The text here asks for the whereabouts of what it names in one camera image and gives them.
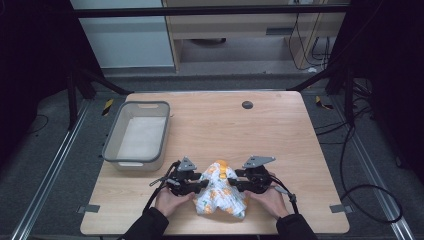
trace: white wall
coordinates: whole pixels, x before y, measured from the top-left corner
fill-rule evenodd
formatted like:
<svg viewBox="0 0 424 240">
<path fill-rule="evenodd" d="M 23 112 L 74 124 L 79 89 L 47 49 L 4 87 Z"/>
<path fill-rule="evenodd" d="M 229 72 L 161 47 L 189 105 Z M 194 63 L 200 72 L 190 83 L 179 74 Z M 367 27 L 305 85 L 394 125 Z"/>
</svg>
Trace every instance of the white wall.
<svg viewBox="0 0 424 240">
<path fill-rule="evenodd" d="M 161 0 L 71 0 L 75 9 L 162 7 Z M 81 25 L 102 68 L 173 67 L 164 17 L 85 18 Z"/>
</svg>

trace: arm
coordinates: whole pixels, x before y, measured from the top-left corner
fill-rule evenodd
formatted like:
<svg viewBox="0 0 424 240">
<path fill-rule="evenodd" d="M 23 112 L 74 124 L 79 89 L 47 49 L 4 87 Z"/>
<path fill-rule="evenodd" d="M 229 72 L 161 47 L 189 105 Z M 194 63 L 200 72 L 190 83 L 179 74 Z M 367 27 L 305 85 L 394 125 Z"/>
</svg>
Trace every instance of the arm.
<svg viewBox="0 0 424 240">
<path fill-rule="evenodd" d="M 180 205 L 193 199 L 193 197 L 194 193 L 177 197 L 168 188 L 162 189 L 156 197 L 155 207 L 143 213 L 119 239 L 160 239 L 169 224 L 167 217 L 171 216 Z"/>
<path fill-rule="evenodd" d="M 245 191 L 246 196 L 258 201 L 276 220 L 277 230 L 282 240 L 314 240 L 315 233 L 300 214 L 289 214 L 283 196 L 274 187 L 263 194 Z"/>
</svg>

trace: gray bin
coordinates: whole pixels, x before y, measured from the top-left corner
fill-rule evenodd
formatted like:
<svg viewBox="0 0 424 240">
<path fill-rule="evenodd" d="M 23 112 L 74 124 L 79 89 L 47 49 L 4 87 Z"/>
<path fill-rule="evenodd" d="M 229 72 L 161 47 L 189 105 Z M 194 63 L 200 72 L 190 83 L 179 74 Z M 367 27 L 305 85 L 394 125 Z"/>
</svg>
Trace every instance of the gray bin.
<svg viewBox="0 0 424 240">
<path fill-rule="evenodd" d="M 169 112 L 164 101 L 122 104 L 103 147 L 104 159 L 119 170 L 158 170 L 164 161 Z"/>
</svg>

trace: patterned fabric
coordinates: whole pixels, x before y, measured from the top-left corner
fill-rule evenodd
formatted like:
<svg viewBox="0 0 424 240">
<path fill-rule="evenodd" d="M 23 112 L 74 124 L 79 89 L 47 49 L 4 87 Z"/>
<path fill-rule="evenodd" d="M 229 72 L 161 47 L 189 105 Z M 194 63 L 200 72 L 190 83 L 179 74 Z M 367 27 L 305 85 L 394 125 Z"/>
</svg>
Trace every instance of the patterned fabric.
<svg viewBox="0 0 424 240">
<path fill-rule="evenodd" d="M 200 181 L 209 179 L 209 185 L 194 198 L 198 214 L 212 214 L 216 208 L 243 219 L 247 198 L 236 187 L 228 183 L 228 178 L 237 178 L 227 162 L 218 160 L 202 174 Z"/>
</svg>

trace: hand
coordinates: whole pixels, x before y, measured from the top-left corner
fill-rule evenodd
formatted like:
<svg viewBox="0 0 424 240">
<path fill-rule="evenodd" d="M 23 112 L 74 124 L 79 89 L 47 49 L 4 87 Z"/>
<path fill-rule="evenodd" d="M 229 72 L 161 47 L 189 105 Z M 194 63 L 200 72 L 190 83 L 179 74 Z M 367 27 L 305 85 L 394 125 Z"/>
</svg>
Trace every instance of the hand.
<svg viewBox="0 0 424 240">
<path fill-rule="evenodd" d="M 158 193 L 155 202 L 155 208 L 159 210 L 165 217 L 171 216 L 174 211 L 183 203 L 188 202 L 194 198 L 194 193 L 185 196 L 177 197 L 169 188 L 165 187 Z"/>
<path fill-rule="evenodd" d="M 271 186 L 262 194 L 256 194 L 250 191 L 244 191 L 247 197 L 258 201 L 265 210 L 267 210 L 275 219 L 283 218 L 289 215 L 286 205 L 284 204 L 283 196 L 275 190 L 276 185 Z"/>
</svg>

